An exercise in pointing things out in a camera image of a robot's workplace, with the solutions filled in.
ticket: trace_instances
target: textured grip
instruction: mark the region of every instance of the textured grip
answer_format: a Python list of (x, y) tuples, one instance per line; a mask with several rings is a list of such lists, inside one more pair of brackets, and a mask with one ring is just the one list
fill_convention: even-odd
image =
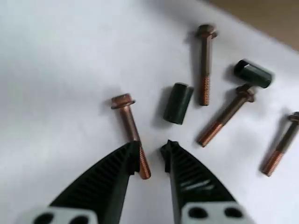
[(165, 171), (170, 173), (175, 224), (180, 223), (186, 203), (235, 201), (221, 182), (177, 142), (169, 140), (160, 151)]
[(139, 146), (128, 143), (93, 165), (50, 206), (92, 210), (101, 224), (118, 224), (129, 176), (139, 171)]

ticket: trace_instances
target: bolt thread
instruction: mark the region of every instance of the bolt thread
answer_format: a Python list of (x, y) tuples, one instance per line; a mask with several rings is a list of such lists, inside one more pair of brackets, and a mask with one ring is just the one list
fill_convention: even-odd
[(222, 129), (223, 124), (219, 122), (215, 122), (210, 129), (208, 129), (205, 133), (203, 133), (202, 136), (199, 137), (198, 143), (202, 146), (205, 147), (213, 137)]
[(283, 156), (283, 153), (275, 150), (268, 159), (264, 169), (262, 170), (262, 173), (264, 173), (267, 176), (271, 176), (276, 167), (279, 165), (279, 162), (281, 161)]
[(147, 180), (151, 177), (150, 167), (146, 160), (145, 153), (142, 147), (139, 147), (139, 156), (140, 156), (140, 177), (144, 180)]
[(203, 77), (201, 80), (201, 94), (200, 104), (202, 106), (208, 106), (210, 103), (210, 77)]

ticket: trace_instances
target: table surface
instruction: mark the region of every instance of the table surface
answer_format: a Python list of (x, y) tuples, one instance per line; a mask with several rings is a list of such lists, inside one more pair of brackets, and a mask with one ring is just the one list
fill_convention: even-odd
[[(194, 94), (182, 126), (162, 119), (175, 82), (198, 89), (199, 42), (214, 23), (211, 103)], [(200, 0), (0, 1), (0, 222), (48, 205), (95, 162), (127, 142), (110, 98), (130, 92), (152, 177), (130, 178), (121, 222), (173, 223), (169, 176), (158, 152), (175, 140), (205, 164), (257, 224), (299, 221), (299, 138), (272, 177), (259, 172), (299, 109), (299, 55)], [(247, 58), (273, 71), (206, 147), (195, 139), (242, 81)]]

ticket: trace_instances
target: dark green spacer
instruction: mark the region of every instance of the dark green spacer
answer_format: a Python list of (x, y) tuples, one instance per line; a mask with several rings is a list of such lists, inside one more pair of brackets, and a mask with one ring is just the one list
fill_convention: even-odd
[(235, 65), (234, 75), (252, 85), (263, 88), (267, 88), (272, 82), (271, 72), (245, 59)]
[(193, 90), (193, 87), (184, 83), (175, 83), (169, 96), (163, 119), (181, 125)]

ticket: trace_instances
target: bolt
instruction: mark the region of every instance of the bolt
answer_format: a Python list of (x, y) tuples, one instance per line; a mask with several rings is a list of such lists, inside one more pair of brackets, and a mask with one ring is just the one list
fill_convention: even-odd
[(262, 173), (267, 176), (272, 175), (299, 130), (299, 112), (295, 112), (293, 115), (290, 115), (288, 119), (292, 122), (291, 126), (283, 136), (280, 143), (277, 145), (275, 151), (272, 153), (262, 170)]
[[(131, 95), (129, 93), (126, 93), (121, 96), (113, 97), (111, 101), (112, 101), (111, 109), (120, 110), (121, 119), (127, 131), (129, 140), (140, 142), (140, 137), (130, 108), (130, 105), (135, 103), (135, 100), (132, 100)], [(141, 142), (139, 147), (139, 155), (140, 155), (140, 177), (144, 180), (149, 179), (151, 176), (150, 167), (145, 158), (145, 153), (142, 148)]]
[(224, 125), (234, 116), (234, 114), (241, 108), (245, 102), (254, 102), (254, 90), (249, 84), (239, 86), (236, 88), (237, 96), (225, 109), (225, 111), (218, 117), (216, 122), (208, 129), (202, 136), (199, 137), (198, 143), (205, 147), (213, 137), (222, 129)]
[(211, 40), (217, 35), (214, 26), (204, 24), (198, 27), (197, 37), (201, 39), (199, 104), (202, 106), (208, 106), (210, 102)]

